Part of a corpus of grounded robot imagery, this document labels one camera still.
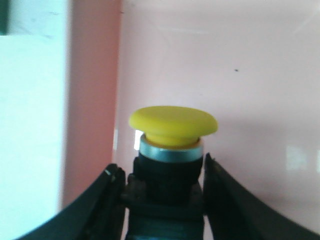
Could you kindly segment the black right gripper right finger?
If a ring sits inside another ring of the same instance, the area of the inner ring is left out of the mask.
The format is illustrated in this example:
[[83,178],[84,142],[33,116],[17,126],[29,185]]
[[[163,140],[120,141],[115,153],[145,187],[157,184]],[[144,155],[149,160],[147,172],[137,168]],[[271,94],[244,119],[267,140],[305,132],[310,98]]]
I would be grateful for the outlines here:
[[304,228],[245,190],[206,154],[204,201],[215,240],[302,240]]

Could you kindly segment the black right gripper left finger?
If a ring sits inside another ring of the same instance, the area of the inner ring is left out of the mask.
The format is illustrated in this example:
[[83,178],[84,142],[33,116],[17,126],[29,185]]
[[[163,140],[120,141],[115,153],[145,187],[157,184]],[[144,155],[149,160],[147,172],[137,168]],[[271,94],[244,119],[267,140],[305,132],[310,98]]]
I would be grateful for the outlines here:
[[119,240],[125,207],[121,193],[125,172],[109,164],[98,178],[71,204],[22,240]]

